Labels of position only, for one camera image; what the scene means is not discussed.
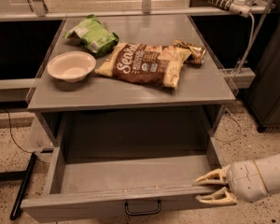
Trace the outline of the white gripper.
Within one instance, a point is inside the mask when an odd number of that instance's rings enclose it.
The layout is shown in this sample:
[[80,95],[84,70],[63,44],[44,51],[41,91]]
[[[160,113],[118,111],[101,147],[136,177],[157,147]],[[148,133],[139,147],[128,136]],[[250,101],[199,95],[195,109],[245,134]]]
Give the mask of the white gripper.
[[259,169],[253,161],[238,161],[231,166],[212,170],[198,177],[194,184],[226,185],[227,182],[235,195],[228,188],[223,187],[212,194],[197,195],[196,199],[204,204],[228,205],[237,204],[237,198],[253,203],[269,196]]

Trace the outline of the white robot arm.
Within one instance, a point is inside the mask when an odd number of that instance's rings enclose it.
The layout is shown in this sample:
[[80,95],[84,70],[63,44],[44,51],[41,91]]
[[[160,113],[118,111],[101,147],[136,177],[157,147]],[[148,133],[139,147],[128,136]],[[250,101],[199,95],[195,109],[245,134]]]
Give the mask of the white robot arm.
[[254,161],[237,161],[213,170],[195,180],[198,186],[215,185],[221,189],[197,195],[205,204],[253,203],[280,193],[280,154]]

